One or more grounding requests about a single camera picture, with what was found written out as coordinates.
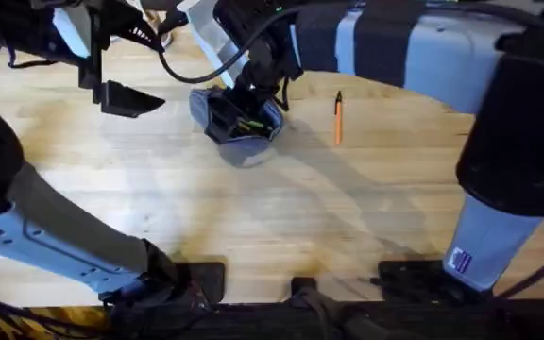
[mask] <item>pencil case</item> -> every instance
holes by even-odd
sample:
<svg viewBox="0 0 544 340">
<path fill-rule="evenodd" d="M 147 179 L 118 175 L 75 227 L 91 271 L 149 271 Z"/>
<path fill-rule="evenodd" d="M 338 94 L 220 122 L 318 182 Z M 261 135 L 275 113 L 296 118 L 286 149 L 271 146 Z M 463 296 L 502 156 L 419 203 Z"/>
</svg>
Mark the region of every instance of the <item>pencil case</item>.
<svg viewBox="0 0 544 340">
<path fill-rule="evenodd" d="M 267 147 L 281 132 L 282 113 L 274 101 L 267 101 L 258 112 L 251 112 L 249 116 L 243 112 L 238 116 L 233 113 L 239 110 L 225 107 L 230 104 L 224 100 L 223 93 L 219 87 L 190 92 L 191 115 L 216 143 L 259 150 Z"/>
</svg>

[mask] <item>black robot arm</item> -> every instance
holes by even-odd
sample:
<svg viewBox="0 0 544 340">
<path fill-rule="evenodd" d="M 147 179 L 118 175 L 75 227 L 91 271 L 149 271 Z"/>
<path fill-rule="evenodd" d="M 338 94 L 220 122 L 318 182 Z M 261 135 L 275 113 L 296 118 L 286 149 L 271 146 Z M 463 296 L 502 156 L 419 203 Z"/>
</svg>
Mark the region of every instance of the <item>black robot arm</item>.
<svg viewBox="0 0 544 340">
<path fill-rule="evenodd" d="M 487 294 L 544 220 L 540 5 L 528 12 L 408 0 L 220 0 L 213 14 L 238 47 L 270 17 L 298 10 L 270 25 L 250 46 L 249 62 L 236 85 L 226 89 L 228 103 L 210 100 L 210 116 L 230 126 L 236 114 L 228 108 L 258 112 L 282 79 L 305 71 L 380 81 L 475 114 L 456 171 L 466 205 L 441 266 L 447 280 Z M 380 271 L 391 267 L 386 264 Z"/>
</svg>

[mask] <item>black pouch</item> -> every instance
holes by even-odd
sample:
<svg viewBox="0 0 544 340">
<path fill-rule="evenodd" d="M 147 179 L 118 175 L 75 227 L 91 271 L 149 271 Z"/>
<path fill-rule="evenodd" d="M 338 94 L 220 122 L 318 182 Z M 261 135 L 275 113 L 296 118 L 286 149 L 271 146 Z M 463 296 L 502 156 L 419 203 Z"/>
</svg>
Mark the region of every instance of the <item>black pouch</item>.
<svg viewBox="0 0 544 340">
<path fill-rule="evenodd" d="M 268 100 L 260 111 L 251 117 L 239 119 L 233 114 L 232 108 L 223 110 L 223 115 L 215 114 L 210 104 L 212 99 L 221 96 L 223 92 L 224 90 L 218 87 L 192 90 L 190 113 L 205 129 L 205 134 L 220 145 L 220 154 L 227 162 L 245 167 L 248 166 L 245 165 L 248 158 L 264 153 L 281 132 L 282 113 L 274 101 Z"/>
</svg>

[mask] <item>gray fabric pouch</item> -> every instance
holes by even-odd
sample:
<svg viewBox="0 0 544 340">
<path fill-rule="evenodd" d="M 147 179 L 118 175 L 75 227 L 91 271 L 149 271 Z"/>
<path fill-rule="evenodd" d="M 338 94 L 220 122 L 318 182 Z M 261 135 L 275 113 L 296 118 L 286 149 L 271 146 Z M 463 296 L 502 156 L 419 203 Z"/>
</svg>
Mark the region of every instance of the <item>gray fabric pouch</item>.
<svg viewBox="0 0 544 340">
<path fill-rule="evenodd" d="M 209 108 L 209 98 L 222 92 L 223 90 L 218 87 L 190 92 L 190 113 L 205 130 L 208 129 L 213 119 Z M 263 153 L 269 147 L 270 142 L 281 132 L 282 113 L 272 100 L 266 102 L 258 117 L 253 117 L 253 119 L 256 119 L 258 123 L 263 122 L 266 128 L 253 128 L 252 130 L 237 128 L 224 143 L 220 143 L 220 153 L 223 156 L 232 155 L 230 157 L 233 160 L 227 161 L 234 165 L 239 165 L 246 158 Z"/>
</svg>

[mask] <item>black cable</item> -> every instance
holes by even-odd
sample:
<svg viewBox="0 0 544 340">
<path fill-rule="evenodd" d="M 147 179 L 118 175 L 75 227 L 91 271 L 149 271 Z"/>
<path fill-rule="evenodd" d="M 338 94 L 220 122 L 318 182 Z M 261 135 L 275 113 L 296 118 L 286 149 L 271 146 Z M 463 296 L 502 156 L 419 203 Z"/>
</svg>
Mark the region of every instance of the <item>black cable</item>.
<svg viewBox="0 0 544 340">
<path fill-rule="evenodd" d="M 33 61 L 27 61 L 20 64 L 16 63 L 16 50 L 14 50 L 13 47 L 10 45 L 7 46 L 8 53 L 9 53 L 9 61 L 8 61 L 8 67 L 10 69 L 25 69 L 29 67 L 35 67 L 35 66 L 50 66 L 55 63 L 58 63 L 57 61 L 52 60 L 33 60 Z"/>
<path fill-rule="evenodd" d="M 525 290 L 528 287 L 531 287 L 532 285 L 536 284 L 537 282 L 544 279 L 544 265 L 540 267 L 533 275 L 529 276 L 528 278 L 516 283 L 513 287 L 507 289 L 506 291 L 502 292 L 501 294 L 497 295 L 494 299 L 495 300 L 505 300 L 508 299 L 515 294 Z"/>
<path fill-rule="evenodd" d="M 253 34 L 249 37 L 249 39 L 246 40 L 246 42 L 241 46 L 241 48 L 230 58 L 228 61 L 224 62 L 222 66 L 220 66 L 217 70 L 209 73 L 205 76 L 199 76 L 195 78 L 188 78 L 185 76 L 181 76 L 174 72 L 169 67 L 169 64 L 167 63 L 167 60 L 165 60 L 165 55 L 163 54 L 162 49 L 159 51 L 159 59 L 161 60 L 162 67 L 167 71 L 167 73 L 173 77 L 175 80 L 187 83 L 187 84 L 200 84 L 212 79 L 215 79 L 216 77 L 219 77 L 221 74 L 226 72 L 236 61 L 238 61 L 239 58 L 241 58 L 245 52 L 251 47 L 253 43 L 260 37 L 264 31 L 266 31 L 270 26 L 272 26 L 274 23 L 276 23 L 278 20 L 285 18 L 289 15 L 297 14 L 298 12 L 302 11 L 303 9 L 314 7 L 317 5 L 309 4 L 309 5 L 301 5 L 301 6 L 295 6 L 293 8 L 285 9 L 281 12 L 278 12 L 268 18 L 258 29 L 255 30 Z"/>
<path fill-rule="evenodd" d="M 303 9 L 319 6 L 319 4 L 308 4 L 300 5 L 292 8 L 287 8 L 281 12 L 278 12 L 268 18 L 258 29 L 255 30 L 251 36 L 246 40 L 246 42 L 241 46 L 238 52 L 232 56 L 228 61 L 224 62 L 215 71 L 209 73 L 205 76 L 199 76 L 194 78 L 188 78 L 177 74 L 174 70 L 169 67 L 167 60 L 163 54 L 164 50 L 159 49 L 159 59 L 161 60 L 162 67 L 165 71 L 173 77 L 175 80 L 187 83 L 187 84 L 200 84 L 209 80 L 212 80 L 216 77 L 219 77 L 221 74 L 226 72 L 234 63 L 241 58 L 245 52 L 251 47 L 253 43 L 259 38 L 259 36 L 264 33 L 270 26 L 275 24 L 278 20 L 283 19 L 289 15 L 297 14 Z M 447 1 L 427 1 L 425 3 L 426 9 L 441 9 L 441 10 L 450 10 L 450 11 L 460 11 L 465 13 L 480 13 L 487 14 L 491 16 L 500 17 L 515 23 L 521 24 L 523 26 L 534 26 L 544 28 L 544 18 L 534 16 L 523 10 L 516 8 L 509 8 L 500 5 L 487 4 L 484 1 L 474 1 L 474 2 L 447 2 Z"/>
<path fill-rule="evenodd" d="M 2 302 L 0 302 L 0 313 L 5 315 L 15 315 L 27 320 L 32 320 L 41 324 L 42 326 L 47 325 L 47 326 L 63 327 L 64 329 L 81 332 L 86 335 L 89 334 L 90 337 L 110 338 L 110 334 L 102 332 L 101 330 L 88 327 L 88 326 L 77 325 L 70 322 L 60 321 L 60 320 L 47 317 L 47 316 L 37 315 L 25 309 L 13 307 Z"/>
<path fill-rule="evenodd" d="M 0 302 L 0 314 L 15 315 L 23 319 L 34 321 L 38 323 L 39 325 L 41 325 L 47 331 L 51 332 L 53 335 L 60 338 L 73 339 L 73 340 L 86 340 L 86 339 L 95 339 L 95 338 L 118 340 L 118 339 L 128 338 L 127 336 L 124 336 L 123 334 L 119 334 L 116 332 L 102 331 L 93 327 L 82 326 L 82 325 L 74 324 L 71 322 L 60 321 L 55 318 L 34 314 L 23 308 L 13 307 L 3 302 Z M 161 336 L 142 336 L 141 340 L 148 340 L 148 339 L 169 340 L 170 337 L 178 337 L 184 332 L 190 330 L 196 323 L 202 321 L 206 316 L 210 314 L 211 313 L 207 313 L 207 314 L 203 314 L 194 318 L 193 320 L 191 320 L 190 322 L 188 322 L 186 325 L 182 326 L 181 328 L 173 330 L 171 335 L 165 334 Z M 54 329 L 53 327 L 64 328 L 66 330 L 66 333 L 58 331 Z M 68 331 L 70 330 L 75 332 L 80 332 L 85 335 L 72 335 L 68 333 Z"/>
<path fill-rule="evenodd" d="M 285 112 L 289 111 L 289 100 L 287 96 L 289 88 L 289 76 L 286 76 L 284 78 L 284 81 L 282 82 L 282 101 L 280 101 L 276 96 L 273 97 L 274 102 Z"/>
<path fill-rule="evenodd" d="M 85 336 L 85 335 L 71 335 L 69 334 L 69 330 L 66 330 L 66 333 L 56 330 L 55 328 L 48 326 L 43 323 L 39 323 L 41 327 L 43 327 L 46 331 L 51 332 L 52 335 L 55 335 L 57 337 L 65 338 L 65 339 L 73 339 L 73 340 L 85 340 L 85 339 L 95 339 L 94 336 Z"/>
</svg>

